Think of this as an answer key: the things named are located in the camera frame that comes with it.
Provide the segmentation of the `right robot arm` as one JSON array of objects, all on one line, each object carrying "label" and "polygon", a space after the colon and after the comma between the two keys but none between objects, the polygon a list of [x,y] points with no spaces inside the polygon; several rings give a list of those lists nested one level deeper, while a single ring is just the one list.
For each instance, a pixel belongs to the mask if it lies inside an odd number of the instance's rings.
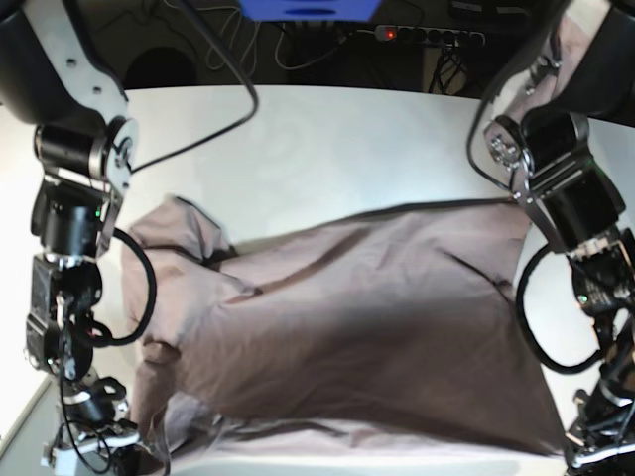
[{"label": "right robot arm", "polygon": [[[138,139],[124,88],[100,61],[72,1],[1,5],[1,101],[35,128],[43,178],[31,215],[26,355],[59,392],[59,426],[43,463],[57,475],[134,475],[153,448],[126,417],[126,390],[93,369],[96,350],[137,341],[155,309],[157,279],[142,248],[116,225]],[[112,240],[138,258],[147,299],[137,326],[116,337],[93,313],[97,266]]]}]

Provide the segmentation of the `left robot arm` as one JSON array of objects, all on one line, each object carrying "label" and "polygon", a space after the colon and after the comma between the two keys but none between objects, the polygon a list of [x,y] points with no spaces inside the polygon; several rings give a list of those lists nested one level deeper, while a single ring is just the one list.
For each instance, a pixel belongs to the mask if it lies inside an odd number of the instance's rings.
[{"label": "left robot arm", "polygon": [[556,1],[484,92],[479,107],[492,118],[475,117],[470,126],[507,171],[500,187],[546,240],[519,289],[547,255],[563,255],[576,302],[592,321],[597,349],[578,364],[560,364],[531,330],[524,294],[516,295],[521,332],[542,365],[561,375],[599,370],[594,389],[574,398],[570,475],[634,471],[634,322],[614,325],[618,312],[634,310],[634,236],[619,227],[625,202],[588,144],[590,118],[616,109],[633,84],[633,3]]}]

